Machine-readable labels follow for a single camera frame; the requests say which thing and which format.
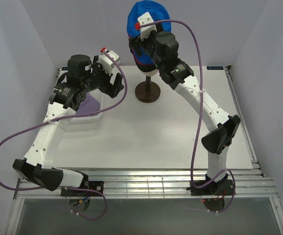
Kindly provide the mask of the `pink perforated cap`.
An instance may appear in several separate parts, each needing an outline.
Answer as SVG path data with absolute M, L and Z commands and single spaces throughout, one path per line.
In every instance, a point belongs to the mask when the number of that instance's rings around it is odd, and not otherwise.
M 156 67 L 153 64 L 151 57 L 146 54 L 143 50 L 142 47 L 138 47 L 137 50 L 135 50 L 131 44 L 130 44 L 130 40 L 133 37 L 129 37 L 129 48 L 130 48 L 130 52 L 133 55 L 133 58 L 135 60 L 135 63 L 138 67 L 140 67 L 140 70 L 146 71 L 146 70 L 154 70 Z

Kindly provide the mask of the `black cap gold logo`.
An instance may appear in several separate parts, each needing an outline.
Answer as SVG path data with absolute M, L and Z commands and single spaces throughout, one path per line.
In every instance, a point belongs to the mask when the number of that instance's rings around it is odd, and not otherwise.
M 157 70 L 151 57 L 146 54 L 142 48 L 140 48 L 141 55 L 138 55 L 137 51 L 134 50 L 131 45 L 129 45 L 129 49 L 131 54 L 133 55 L 135 64 L 141 72 L 148 73 Z

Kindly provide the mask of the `lavender LA baseball cap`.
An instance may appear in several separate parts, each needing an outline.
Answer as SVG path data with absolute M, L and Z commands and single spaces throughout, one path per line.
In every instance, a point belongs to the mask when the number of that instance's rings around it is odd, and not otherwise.
M 86 98 L 81 102 L 76 114 L 87 114 L 96 112 L 100 109 L 100 103 L 89 93 L 86 94 Z

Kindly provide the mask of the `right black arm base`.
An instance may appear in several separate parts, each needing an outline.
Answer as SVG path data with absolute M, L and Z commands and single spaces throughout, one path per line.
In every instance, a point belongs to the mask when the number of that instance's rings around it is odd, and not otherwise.
M 223 183 L 211 182 L 203 188 L 194 188 L 191 184 L 186 190 L 190 191 L 192 196 L 211 196 L 219 195 L 225 192 L 226 195 L 232 195 L 234 191 L 234 184 L 232 180 L 226 180 Z

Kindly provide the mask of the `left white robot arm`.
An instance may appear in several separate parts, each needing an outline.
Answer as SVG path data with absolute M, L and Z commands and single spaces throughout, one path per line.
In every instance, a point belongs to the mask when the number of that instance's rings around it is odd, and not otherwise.
M 120 57 L 107 50 L 94 59 L 82 54 L 71 56 L 67 67 L 58 73 L 44 118 L 45 126 L 40 128 L 24 157 L 13 163 L 13 169 L 19 175 L 50 191 L 71 187 L 80 196 L 88 192 L 86 174 L 57 168 L 54 158 L 64 132 L 87 93 L 100 90 L 114 98 L 124 88 L 120 73 L 117 73 L 114 83 L 110 82 L 115 63 L 119 62 Z

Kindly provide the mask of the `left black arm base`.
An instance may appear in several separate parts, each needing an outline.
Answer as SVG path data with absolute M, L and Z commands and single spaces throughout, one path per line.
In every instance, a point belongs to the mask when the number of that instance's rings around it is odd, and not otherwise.
M 93 191 L 103 193 L 104 181 L 88 181 L 83 186 L 83 189 L 89 189 L 90 191 L 84 190 L 72 190 L 68 188 L 61 188 L 60 195 L 63 197 L 86 197 L 86 196 L 98 196 Z

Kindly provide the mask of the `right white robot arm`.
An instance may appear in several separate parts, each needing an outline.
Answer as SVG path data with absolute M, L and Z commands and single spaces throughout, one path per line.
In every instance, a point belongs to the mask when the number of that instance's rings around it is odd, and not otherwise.
M 171 32 L 151 31 L 145 39 L 141 36 L 130 37 L 129 47 L 135 55 L 148 55 L 161 79 L 196 111 L 199 115 L 197 134 L 201 125 L 205 124 L 208 133 L 201 143 L 208 153 L 206 189 L 211 194 L 218 194 L 228 177 L 227 153 L 239 128 L 240 117 L 224 111 L 203 90 L 203 83 L 198 81 L 190 66 L 178 57 L 179 44 Z

